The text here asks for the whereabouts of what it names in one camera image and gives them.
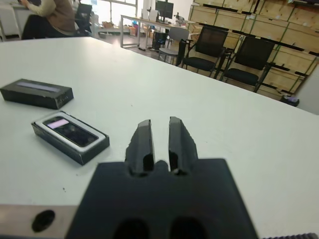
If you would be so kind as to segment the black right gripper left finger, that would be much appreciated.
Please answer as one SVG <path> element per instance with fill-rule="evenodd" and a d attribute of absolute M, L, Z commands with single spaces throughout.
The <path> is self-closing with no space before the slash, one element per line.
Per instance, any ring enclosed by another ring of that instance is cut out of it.
<path fill-rule="evenodd" d="M 126 149 L 126 164 L 134 177 L 144 177 L 155 165 L 151 120 L 140 122 Z"/>

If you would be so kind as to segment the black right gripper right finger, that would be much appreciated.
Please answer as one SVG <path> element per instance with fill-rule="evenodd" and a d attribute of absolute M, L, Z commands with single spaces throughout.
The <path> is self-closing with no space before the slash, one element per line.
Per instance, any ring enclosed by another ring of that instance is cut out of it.
<path fill-rule="evenodd" d="M 177 117 L 169 119 L 168 153 L 170 171 L 174 174 L 189 174 L 198 159 L 196 144 Z"/>

